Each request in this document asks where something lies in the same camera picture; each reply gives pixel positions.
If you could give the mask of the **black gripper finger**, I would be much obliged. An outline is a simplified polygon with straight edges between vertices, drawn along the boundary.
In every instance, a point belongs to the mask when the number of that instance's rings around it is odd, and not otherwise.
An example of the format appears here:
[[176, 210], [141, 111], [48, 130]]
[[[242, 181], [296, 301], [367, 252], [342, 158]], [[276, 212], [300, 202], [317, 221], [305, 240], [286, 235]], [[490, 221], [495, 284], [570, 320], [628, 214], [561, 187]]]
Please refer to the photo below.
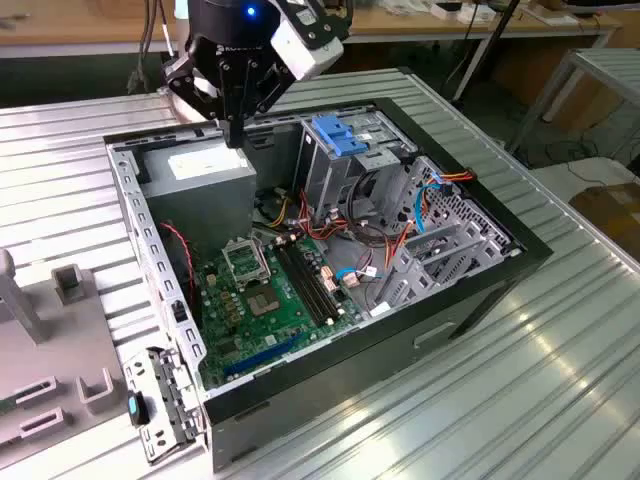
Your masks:
[[239, 111], [235, 117], [235, 146], [240, 147], [247, 119], [267, 112], [292, 85], [294, 76], [281, 59], [271, 64], [250, 59], [242, 87]]
[[225, 99], [195, 66], [188, 54], [165, 62], [163, 79], [169, 90], [207, 121], [215, 121], [229, 148], [237, 147], [237, 116], [225, 109]]

